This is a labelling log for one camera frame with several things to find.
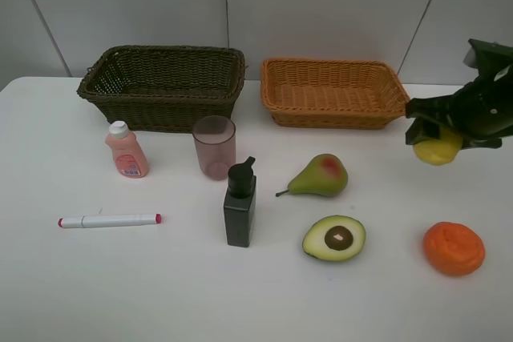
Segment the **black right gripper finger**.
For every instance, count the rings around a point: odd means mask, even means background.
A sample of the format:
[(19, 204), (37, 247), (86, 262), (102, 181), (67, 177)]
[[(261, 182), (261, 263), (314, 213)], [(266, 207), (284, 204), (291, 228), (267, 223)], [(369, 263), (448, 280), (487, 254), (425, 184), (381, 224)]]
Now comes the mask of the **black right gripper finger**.
[(501, 138), (492, 139), (475, 139), (470, 137), (464, 137), (462, 142), (462, 150), (474, 149), (474, 148), (489, 148), (498, 149), (503, 145)]
[(406, 118), (414, 120), (405, 133), (406, 145), (413, 146), (429, 139), (440, 139), (442, 129), (456, 132), (449, 115), (450, 99), (450, 96), (413, 98), (406, 104)]

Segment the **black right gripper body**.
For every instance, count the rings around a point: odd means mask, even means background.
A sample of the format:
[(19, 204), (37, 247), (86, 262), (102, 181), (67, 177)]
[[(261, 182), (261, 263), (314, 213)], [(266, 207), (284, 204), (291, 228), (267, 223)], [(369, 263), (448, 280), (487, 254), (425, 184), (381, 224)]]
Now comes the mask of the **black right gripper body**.
[(471, 38), (464, 63), (478, 76), (450, 102), (454, 126), (473, 139), (512, 135), (512, 48)]

